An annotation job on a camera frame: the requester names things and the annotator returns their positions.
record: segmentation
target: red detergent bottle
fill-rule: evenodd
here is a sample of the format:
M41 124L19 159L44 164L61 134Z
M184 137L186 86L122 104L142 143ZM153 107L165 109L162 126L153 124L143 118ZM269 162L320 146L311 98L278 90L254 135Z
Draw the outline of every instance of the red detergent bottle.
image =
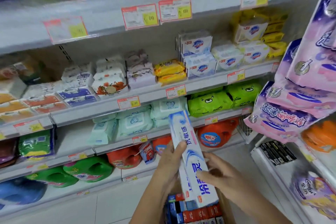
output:
M114 167L119 169L130 169L137 167L142 158L139 145L133 145L124 149L107 153L108 161Z
M197 130L199 141L205 147L222 147L229 141L238 124L238 118L233 118L201 127Z
M171 141L171 136L164 136L153 140L153 148L157 154L162 155L163 151L166 149L167 144Z

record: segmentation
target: forearm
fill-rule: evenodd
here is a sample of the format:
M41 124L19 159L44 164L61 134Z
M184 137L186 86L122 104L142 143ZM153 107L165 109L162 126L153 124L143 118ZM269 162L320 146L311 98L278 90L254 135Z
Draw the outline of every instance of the forearm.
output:
M129 224L158 224L167 196L166 185L154 174Z
M253 197L253 200L241 202L240 208L254 218L258 224L292 224L278 208L261 194Z

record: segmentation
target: hand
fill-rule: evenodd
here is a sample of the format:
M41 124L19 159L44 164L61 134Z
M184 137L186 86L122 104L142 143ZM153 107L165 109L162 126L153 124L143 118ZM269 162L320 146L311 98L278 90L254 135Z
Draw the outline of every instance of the hand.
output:
M167 148L162 153L154 175L156 176L155 179L159 179L164 186L174 185L177 179L177 172L180 167L182 154L186 148L186 141L182 141L174 150L173 142L170 141Z
M197 177L219 188L221 192L236 205L244 208L246 203L253 202L253 199L256 199L256 197L263 197L230 163L213 153L203 152L203 155L209 159L207 162L209 168L215 168L216 170L211 170L210 172L198 171Z

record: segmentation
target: orange detergent bottle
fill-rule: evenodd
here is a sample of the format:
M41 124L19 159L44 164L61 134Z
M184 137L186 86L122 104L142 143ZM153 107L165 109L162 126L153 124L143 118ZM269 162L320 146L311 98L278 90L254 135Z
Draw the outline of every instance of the orange detergent bottle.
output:
M167 144L171 141L171 136L164 136L153 141L153 148L155 149L156 153L160 156L162 155L163 151L166 149Z
M336 149L336 122L326 120L315 124L301 133L302 139L308 146L321 152Z
M199 141L205 147L222 147L229 141L238 124L238 118L233 118L201 127L197 130Z
M130 169L138 166L142 160L139 145L107 153L108 161L119 169Z

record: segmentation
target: floor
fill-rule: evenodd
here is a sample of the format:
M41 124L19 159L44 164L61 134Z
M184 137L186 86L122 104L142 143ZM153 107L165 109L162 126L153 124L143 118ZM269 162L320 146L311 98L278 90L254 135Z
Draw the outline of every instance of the floor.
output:
M268 200L284 212L279 200L253 162L248 145L238 144L215 153L235 166L257 186ZM126 224L132 217L150 179L151 177L144 177L97 193L81 195L78 199L21 215L2 224ZM237 224L255 223L236 205L231 204L231 207Z

